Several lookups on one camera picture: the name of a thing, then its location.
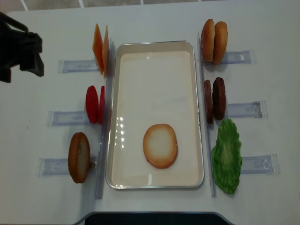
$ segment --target tray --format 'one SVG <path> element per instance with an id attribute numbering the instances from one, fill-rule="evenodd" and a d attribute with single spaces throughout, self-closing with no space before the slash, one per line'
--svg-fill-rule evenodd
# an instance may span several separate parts
<path id="1" fill-rule="evenodd" d="M 147 129 L 175 131 L 178 156 L 156 169 L 143 153 Z M 116 56 L 106 180 L 112 188 L 194 188 L 204 178 L 195 57 L 187 41 L 125 44 Z"/>

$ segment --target floor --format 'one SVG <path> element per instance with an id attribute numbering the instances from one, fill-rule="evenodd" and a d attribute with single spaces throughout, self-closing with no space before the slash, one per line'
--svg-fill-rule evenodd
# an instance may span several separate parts
<path id="1" fill-rule="evenodd" d="M 12 11 L 161 4 L 192 1 L 201 0 L 0 0 L 0 11 L 7 14 Z"/>

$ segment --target brown patty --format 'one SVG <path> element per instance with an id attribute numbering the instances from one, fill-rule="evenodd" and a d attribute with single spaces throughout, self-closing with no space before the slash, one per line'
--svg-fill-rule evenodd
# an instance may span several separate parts
<path id="1" fill-rule="evenodd" d="M 216 35 L 213 62 L 218 65 L 221 63 L 227 47 L 228 32 L 226 23 L 222 21 L 217 22 L 215 25 L 215 31 Z"/>
<path id="2" fill-rule="evenodd" d="M 143 150 L 147 161 L 158 169 L 171 166 L 178 152 L 176 135 L 168 124 L 155 124 L 145 133 Z"/>
<path id="3" fill-rule="evenodd" d="M 224 80 L 217 77 L 212 87 L 212 104 L 214 116 L 217 120 L 222 120 L 226 110 L 226 95 Z"/>
<path id="4" fill-rule="evenodd" d="M 205 61 L 211 62 L 214 54 L 215 24 L 212 19 L 206 21 L 201 33 L 201 53 Z"/>
<path id="5" fill-rule="evenodd" d="M 214 115 L 213 115 L 213 111 L 212 111 L 211 87 L 210 87 L 209 80 L 204 81 L 204 94 L 205 94 L 205 103 L 206 103 L 207 122 L 209 124 L 212 124 Z"/>
<path id="6" fill-rule="evenodd" d="M 72 137 L 68 167 L 70 175 L 75 183 L 84 183 L 90 167 L 90 144 L 86 135 L 82 132 L 75 133 Z"/>

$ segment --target table surface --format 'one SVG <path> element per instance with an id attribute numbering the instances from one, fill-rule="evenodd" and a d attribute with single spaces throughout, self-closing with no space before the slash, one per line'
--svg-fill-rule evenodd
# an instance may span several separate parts
<path id="1" fill-rule="evenodd" d="M 43 39 L 45 76 L 15 67 L 12 83 L 0 83 L 0 224 L 75 224 L 91 213 L 111 211 L 216 212 L 239 225 L 300 224 L 299 8 L 297 0 L 228 0 L 10 13 Z M 103 199 L 95 200 L 95 176 L 83 185 L 69 176 L 38 177 L 39 158 L 67 158 L 77 131 L 87 134 L 93 154 L 98 151 L 98 127 L 45 125 L 49 110 L 82 110 L 87 87 L 95 85 L 100 93 L 105 83 L 94 72 L 57 72 L 58 60 L 93 59 L 95 23 L 102 31 L 108 24 L 116 47 L 189 41 L 199 76 L 197 35 L 209 18 L 227 23 L 228 51 L 255 50 L 256 64 L 223 69 L 227 99 L 266 100 L 267 119 L 235 120 L 241 154 L 277 153 L 280 174 L 242 175 L 234 196 L 217 188 L 217 197 L 211 198 L 203 132 L 205 180 L 196 189 L 117 191 L 105 183 Z M 219 73 L 204 72 L 206 78 Z M 203 114 L 200 123 L 204 130 Z"/>

